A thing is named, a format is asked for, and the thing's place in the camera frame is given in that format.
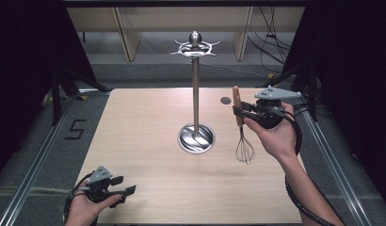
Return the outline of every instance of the round metal base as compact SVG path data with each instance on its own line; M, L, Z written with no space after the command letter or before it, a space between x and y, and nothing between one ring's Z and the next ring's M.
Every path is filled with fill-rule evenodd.
M188 153L208 152L216 142L214 131L206 124L199 123L199 135L195 137L194 123L185 125L178 135L178 142Z

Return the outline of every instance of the wooden handle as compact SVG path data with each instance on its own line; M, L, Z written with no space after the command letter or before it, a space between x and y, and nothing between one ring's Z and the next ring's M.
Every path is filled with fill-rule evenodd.
M233 87L233 105L242 108L242 102L240 100L239 87ZM242 126L244 124L243 118L240 116L236 116L236 121L238 126Z

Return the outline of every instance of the whisk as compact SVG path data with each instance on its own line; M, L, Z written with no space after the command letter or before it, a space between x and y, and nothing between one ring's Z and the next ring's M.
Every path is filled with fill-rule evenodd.
M240 108L242 107L238 86L233 87L233 105L240 107ZM250 164L251 160L255 156L255 152L254 152L254 149L252 148L252 145L244 137L243 118L241 118L240 116L236 116L236 121L237 121L237 125L239 126L239 130L240 130L240 140L239 140L239 143L237 144L237 148L236 148L236 158L240 162Z

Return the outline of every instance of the wooden table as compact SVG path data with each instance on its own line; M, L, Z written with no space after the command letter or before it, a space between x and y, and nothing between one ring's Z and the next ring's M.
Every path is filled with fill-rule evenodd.
M255 103L261 89L240 89L242 101ZM108 99L79 178L105 166L137 185L125 204L105 209L99 222L151 224L300 223L284 188L284 173L245 125L256 156L250 165L235 158L240 139L232 111L223 104L232 88L200 89L200 122L216 134L207 153L185 152L180 129L193 122L193 91L114 89Z

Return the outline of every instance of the human hand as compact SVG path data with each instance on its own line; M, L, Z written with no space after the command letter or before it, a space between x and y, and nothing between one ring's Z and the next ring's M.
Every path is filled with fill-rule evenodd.
M81 186L87 186L87 182L83 182ZM102 202L95 203L88 199L84 191L78 190L72 200L66 226L91 225L104 209L120 198L121 195L113 195Z
M293 114L294 110L291 105L281 103L281 106L284 108L284 111ZM282 161L286 157L296 156L296 132L289 121L283 119L279 125L272 129L265 129L249 118L245 118L244 123L258 135L265 150L278 161Z

